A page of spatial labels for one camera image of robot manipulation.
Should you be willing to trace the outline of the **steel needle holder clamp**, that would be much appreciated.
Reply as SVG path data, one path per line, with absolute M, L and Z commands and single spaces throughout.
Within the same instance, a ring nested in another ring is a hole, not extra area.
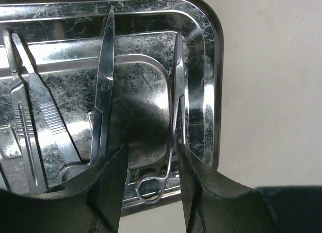
M 172 84 L 172 120 L 170 130 L 170 141 L 168 146 L 168 162 L 166 171 L 162 176 L 156 174 L 144 175 L 136 183 L 136 193 L 140 201 L 145 204 L 157 203 L 163 196 L 166 188 L 166 182 L 173 178 L 172 162 L 174 150 L 178 145 L 178 135 L 181 136 L 182 143 L 186 144 L 186 107 L 185 107 L 185 62 L 184 46 L 182 33 L 176 34 L 175 52 L 174 52 L 174 69 Z M 142 183 L 146 181 L 156 181 L 160 186 L 160 191 L 156 192 L 156 198 L 145 198 L 140 191 Z

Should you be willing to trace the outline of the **steel instrument tray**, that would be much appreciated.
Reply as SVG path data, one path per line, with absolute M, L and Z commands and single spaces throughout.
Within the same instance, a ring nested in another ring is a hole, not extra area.
M 177 157 L 160 201 L 145 204 L 135 190 L 141 176 L 166 173 L 177 34 L 184 48 L 187 142 L 199 159 L 218 167 L 222 29 L 202 0 L 1 0 L 1 28 L 27 42 L 83 161 L 90 158 L 98 56 L 110 8 L 116 33 L 110 148 L 129 147 L 125 216 L 180 200 Z

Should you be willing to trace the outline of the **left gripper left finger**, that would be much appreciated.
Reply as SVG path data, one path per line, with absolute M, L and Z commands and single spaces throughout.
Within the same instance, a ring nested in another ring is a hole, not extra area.
M 129 149 L 44 193 L 1 190 L 1 232 L 118 232 Z

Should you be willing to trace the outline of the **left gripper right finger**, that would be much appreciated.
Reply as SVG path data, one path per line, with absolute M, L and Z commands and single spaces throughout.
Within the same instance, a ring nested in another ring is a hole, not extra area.
M 321 186 L 250 188 L 178 145 L 187 232 L 321 232 Z

